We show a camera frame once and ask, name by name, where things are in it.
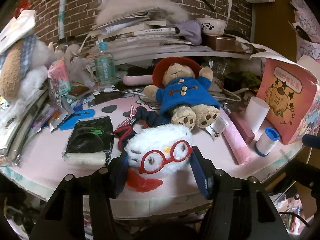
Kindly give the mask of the pink bag pack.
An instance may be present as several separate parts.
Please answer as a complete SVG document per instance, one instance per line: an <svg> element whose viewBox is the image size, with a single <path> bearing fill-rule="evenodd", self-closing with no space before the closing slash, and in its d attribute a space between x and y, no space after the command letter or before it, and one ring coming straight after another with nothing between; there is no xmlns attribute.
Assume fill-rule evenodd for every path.
<svg viewBox="0 0 320 240"><path fill-rule="evenodd" d="M244 165L252 160L252 153L227 113L221 108L220 117L225 120L228 125L223 131L223 135L227 140L235 158L239 165Z"/></svg>

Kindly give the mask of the black green packaged item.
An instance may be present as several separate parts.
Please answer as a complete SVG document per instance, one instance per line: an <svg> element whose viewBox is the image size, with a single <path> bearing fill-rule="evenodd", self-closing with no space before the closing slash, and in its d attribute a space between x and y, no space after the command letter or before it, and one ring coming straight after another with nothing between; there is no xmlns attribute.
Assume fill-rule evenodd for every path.
<svg viewBox="0 0 320 240"><path fill-rule="evenodd" d="M109 116L78 120L62 156L69 166L94 170L109 162L113 144L114 131Z"/></svg>

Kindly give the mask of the white plush with red glasses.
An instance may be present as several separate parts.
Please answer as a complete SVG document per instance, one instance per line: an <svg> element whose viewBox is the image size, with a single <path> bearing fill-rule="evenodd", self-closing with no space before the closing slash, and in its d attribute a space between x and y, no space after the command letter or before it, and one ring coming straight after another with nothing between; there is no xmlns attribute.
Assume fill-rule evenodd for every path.
<svg viewBox="0 0 320 240"><path fill-rule="evenodd" d="M193 135L183 125L163 124L136 133L132 125L115 131L118 148L128 155L127 184L137 192L163 185L163 178L184 169L193 153Z"/></svg>

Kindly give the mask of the white roll blue cap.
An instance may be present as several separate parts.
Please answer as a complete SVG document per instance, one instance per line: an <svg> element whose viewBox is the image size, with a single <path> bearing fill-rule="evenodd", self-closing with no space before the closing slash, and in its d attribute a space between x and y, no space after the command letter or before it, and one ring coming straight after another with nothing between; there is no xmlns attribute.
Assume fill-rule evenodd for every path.
<svg viewBox="0 0 320 240"><path fill-rule="evenodd" d="M262 157L269 155L271 150L280 140L280 135L273 127L266 127L260 138L255 143L255 152Z"/></svg>

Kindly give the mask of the pink rectangular bar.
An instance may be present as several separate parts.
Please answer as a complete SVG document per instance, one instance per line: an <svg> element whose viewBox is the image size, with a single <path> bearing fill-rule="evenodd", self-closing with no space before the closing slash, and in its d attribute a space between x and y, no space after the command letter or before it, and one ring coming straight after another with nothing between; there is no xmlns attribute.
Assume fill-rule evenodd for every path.
<svg viewBox="0 0 320 240"><path fill-rule="evenodd" d="M245 143L250 144L253 141L255 134L251 130L249 123L245 119L245 117L239 112L231 112L229 117L242 136Z"/></svg>

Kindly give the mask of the white paper cup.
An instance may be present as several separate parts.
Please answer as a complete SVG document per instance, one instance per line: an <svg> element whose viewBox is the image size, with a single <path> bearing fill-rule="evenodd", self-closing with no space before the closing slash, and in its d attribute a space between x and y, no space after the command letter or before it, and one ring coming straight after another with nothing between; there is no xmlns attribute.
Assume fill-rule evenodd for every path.
<svg viewBox="0 0 320 240"><path fill-rule="evenodd" d="M256 133L259 130L269 109L269 105L264 100L256 96L250 98L244 117L249 123L249 127L253 133Z"/></svg>

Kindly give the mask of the Paddington bear plush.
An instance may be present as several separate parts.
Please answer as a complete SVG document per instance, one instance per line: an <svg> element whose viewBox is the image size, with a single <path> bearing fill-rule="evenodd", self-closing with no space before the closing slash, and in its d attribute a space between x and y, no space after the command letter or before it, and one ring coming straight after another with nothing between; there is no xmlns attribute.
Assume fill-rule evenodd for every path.
<svg viewBox="0 0 320 240"><path fill-rule="evenodd" d="M213 71L186 57L170 57L156 64L153 84L145 96L160 105L160 115L189 129L206 128L220 115L220 103L208 92Z"/></svg>

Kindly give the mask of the pink cartoon box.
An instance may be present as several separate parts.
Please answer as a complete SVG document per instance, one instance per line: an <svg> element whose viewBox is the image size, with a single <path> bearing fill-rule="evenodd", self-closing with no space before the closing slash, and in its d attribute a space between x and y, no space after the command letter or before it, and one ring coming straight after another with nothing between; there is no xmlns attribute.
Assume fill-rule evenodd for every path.
<svg viewBox="0 0 320 240"><path fill-rule="evenodd" d="M284 145L317 134L319 129L319 63L302 56L295 63L268 51L251 58L265 59L257 97L270 107L267 120L280 134Z"/></svg>

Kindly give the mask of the blue luggage tag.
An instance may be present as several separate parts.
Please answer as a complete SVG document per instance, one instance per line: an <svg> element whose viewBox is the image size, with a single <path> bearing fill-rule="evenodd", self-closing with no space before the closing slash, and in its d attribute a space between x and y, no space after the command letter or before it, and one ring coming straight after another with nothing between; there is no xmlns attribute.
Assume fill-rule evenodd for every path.
<svg viewBox="0 0 320 240"><path fill-rule="evenodd" d="M75 124L80 119L88 119L88 118L92 118L93 116L95 116L95 110L93 109L74 112L63 124L60 125L60 130L65 131L65 130L73 129Z"/></svg>

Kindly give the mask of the sticker card packets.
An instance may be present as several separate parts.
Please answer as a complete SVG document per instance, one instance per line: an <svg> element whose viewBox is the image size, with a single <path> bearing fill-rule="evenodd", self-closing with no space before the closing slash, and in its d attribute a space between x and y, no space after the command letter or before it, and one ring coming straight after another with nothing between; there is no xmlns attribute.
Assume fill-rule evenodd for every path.
<svg viewBox="0 0 320 240"><path fill-rule="evenodd" d="M50 130L56 129L68 115L68 111L63 107L59 107L50 100L41 109L39 115L31 126L34 133L38 133L45 123L49 124Z"/></svg>

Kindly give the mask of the pink hair brush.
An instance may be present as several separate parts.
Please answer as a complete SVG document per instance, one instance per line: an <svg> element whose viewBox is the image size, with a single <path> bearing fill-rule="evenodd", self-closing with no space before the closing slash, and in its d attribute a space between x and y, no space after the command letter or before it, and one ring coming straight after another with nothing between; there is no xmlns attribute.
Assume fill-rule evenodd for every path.
<svg viewBox="0 0 320 240"><path fill-rule="evenodd" d="M152 84L152 74L155 66L146 68L129 66L127 73L123 76L123 83L127 86L147 86Z"/></svg>

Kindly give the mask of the clear water bottle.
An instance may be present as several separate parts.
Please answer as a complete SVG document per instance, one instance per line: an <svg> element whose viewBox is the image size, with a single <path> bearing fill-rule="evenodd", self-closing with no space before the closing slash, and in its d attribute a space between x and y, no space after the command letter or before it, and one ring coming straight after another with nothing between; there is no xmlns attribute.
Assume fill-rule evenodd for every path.
<svg viewBox="0 0 320 240"><path fill-rule="evenodd" d="M99 43L99 54L95 57L95 70L99 87L116 83L116 67L113 55L108 51L107 42Z"/></svg>

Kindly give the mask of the panda ceramic bowl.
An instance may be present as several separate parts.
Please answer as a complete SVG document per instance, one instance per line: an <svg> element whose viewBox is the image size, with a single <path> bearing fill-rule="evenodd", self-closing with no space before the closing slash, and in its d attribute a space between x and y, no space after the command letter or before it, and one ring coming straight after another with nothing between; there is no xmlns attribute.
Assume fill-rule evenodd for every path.
<svg viewBox="0 0 320 240"><path fill-rule="evenodd" d="M216 18L198 18L202 32L208 36L222 36L225 33L227 22Z"/></svg>

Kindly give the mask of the teal wrapped pole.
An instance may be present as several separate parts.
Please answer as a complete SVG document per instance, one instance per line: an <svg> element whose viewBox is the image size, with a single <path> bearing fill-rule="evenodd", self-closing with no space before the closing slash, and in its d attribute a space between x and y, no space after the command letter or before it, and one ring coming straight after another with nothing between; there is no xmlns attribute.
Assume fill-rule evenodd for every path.
<svg viewBox="0 0 320 240"><path fill-rule="evenodd" d="M58 14L59 40L65 37L65 7L66 7L66 0L60 0L59 1L59 14Z"/></svg>

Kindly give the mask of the grey fur piece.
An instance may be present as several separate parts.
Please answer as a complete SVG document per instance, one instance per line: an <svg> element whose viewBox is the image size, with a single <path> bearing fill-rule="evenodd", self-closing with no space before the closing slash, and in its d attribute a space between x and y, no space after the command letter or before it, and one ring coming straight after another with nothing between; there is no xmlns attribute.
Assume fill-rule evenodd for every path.
<svg viewBox="0 0 320 240"><path fill-rule="evenodd" d="M106 0L100 5L95 23L102 25L123 16L150 10L159 10L160 16L171 23L189 20L188 12L169 0Z"/></svg>

